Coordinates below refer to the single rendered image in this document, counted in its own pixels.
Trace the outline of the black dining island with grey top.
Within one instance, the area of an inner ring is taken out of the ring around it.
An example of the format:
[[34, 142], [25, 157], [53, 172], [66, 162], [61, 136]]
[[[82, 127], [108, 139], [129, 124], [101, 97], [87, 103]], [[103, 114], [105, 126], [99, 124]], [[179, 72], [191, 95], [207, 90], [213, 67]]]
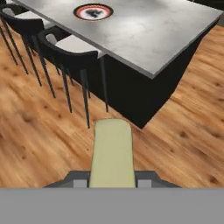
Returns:
[[[200, 41], [222, 10], [189, 0], [14, 0], [102, 50], [108, 104], [143, 128], [179, 84]], [[103, 20], [77, 18], [83, 4], [105, 4]], [[91, 69], [91, 91], [104, 100], [101, 76]]]

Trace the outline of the black stool with white seat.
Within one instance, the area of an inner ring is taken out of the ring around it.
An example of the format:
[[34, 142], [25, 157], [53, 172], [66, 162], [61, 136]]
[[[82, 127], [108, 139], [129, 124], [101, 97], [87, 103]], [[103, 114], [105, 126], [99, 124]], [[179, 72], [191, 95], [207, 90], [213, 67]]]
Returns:
[[37, 76], [38, 83], [39, 85], [42, 85], [37, 68], [35, 66], [31, 52], [28, 47], [29, 39], [32, 39], [32, 42], [39, 56], [39, 60], [44, 69], [47, 83], [49, 85], [49, 88], [51, 89], [52, 97], [55, 98], [53, 86], [50, 80], [50, 76], [47, 72], [46, 63], [45, 63], [43, 54], [40, 50], [39, 41], [38, 41], [38, 34], [45, 29], [43, 20], [41, 18], [17, 17], [17, 15], [15, 14], [15, 11], [20, 9], [21, 7], [15, 4], [2, 4], [0, 6], [0, 18], [2, 19], [2, 22], [6, 28], [9, 26], [14, 32], [16, 32], [17, 34], [21, 36], [24, 43], [25, 50], [27, 51], [28, 56], [30, 58], [33, 70]]
[[106, 111], [109, 111], [109, 100], [106, 84], [106, 69], [104, 64], [105, 53], [100, 49], [90, 45], [84, 40], [74, 36], [73, 34], [62, 40], [56, 39], [56, 30], [43, 30], [38, 34], [40, 45], [54, 58], [62, 71], [64, 87], [66, 90], [66, 98], [69, 110], [72, 110], [70, 94], [67, 85], [66, 74], [72, 75], [72, 71], [80, 74], [80, 84], [84, 99], [84, 107], [86, 112], [87, 127], [90, 128], [88, 97], [90, 96], [87, 70], [97, 61], [101, 65], [101, 80], [103, 85], [103, 96]]

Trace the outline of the pale yellow butter stick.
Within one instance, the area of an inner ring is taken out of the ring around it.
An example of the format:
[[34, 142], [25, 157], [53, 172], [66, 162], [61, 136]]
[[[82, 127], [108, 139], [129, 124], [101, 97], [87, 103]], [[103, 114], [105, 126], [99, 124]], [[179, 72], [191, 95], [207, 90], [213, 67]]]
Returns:
[[133, 137], [122, 119], [101, 119], [94, 126], [91, 188], [135, 188]]

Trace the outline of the red white black plate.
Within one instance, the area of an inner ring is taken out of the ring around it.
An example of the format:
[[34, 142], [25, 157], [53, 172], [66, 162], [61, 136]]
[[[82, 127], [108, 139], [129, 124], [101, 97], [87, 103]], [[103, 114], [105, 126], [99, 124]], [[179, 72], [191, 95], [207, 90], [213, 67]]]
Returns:
[[87, 3], [76, 7], [73, 14], [82, 20], [98, 21], [109, 18], [114, 13], [113, 9], [102, 3]]

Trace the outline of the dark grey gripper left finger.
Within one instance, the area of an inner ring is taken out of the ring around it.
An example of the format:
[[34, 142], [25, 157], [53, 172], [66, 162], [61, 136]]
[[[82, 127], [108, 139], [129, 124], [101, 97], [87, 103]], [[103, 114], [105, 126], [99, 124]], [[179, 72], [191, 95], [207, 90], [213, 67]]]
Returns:
[[49, 188], [88, 188], [90, 171], [70, 171], [62, 180], [51, 183]]

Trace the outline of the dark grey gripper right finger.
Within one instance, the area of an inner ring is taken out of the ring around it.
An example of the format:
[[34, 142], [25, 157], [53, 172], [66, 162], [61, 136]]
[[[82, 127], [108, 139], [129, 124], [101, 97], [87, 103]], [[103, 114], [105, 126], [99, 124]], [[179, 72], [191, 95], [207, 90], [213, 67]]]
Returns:
[[135, 171], [136, 188], [179, 188], [169, 181], [161, 179], [155, 171]]

